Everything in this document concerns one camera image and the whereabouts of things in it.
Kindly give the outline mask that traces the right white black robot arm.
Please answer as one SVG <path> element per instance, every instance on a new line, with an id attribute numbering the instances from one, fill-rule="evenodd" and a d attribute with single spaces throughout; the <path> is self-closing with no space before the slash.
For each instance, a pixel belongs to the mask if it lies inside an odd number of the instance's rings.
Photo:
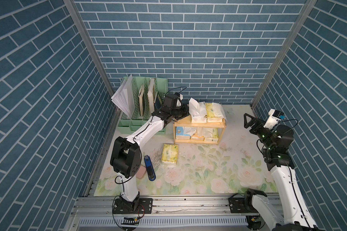
<path id="1" fill-rule="evenodd" d="M 267 121 L 244 114 L 244 127 L 256 135 L 263 147 L 264 161 L 277 186 L 283 213 L 280 214 L 261 190 L 248 189 L 244 202 L 255 209 L 272 231 L 317 231 L 296 179 L 295 165 L 289 154 L 294 141 L 293 129 L 284 125 L 283 112 L 272 109 Z"/>

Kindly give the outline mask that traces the yellow floral tissue pack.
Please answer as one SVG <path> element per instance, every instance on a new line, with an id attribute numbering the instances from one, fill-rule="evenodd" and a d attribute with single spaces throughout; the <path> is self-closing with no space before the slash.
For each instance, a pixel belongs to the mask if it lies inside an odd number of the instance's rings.
<path id="1" fill-rule="evenodd" d="M 172 164 L 176 165 L 177 164 L 177 159 L 178 159 L 178 144 L 167 144 L 165 143 L 163 145 L 163 152 L 162 152 L 162 163 L 164 164 Z"/>

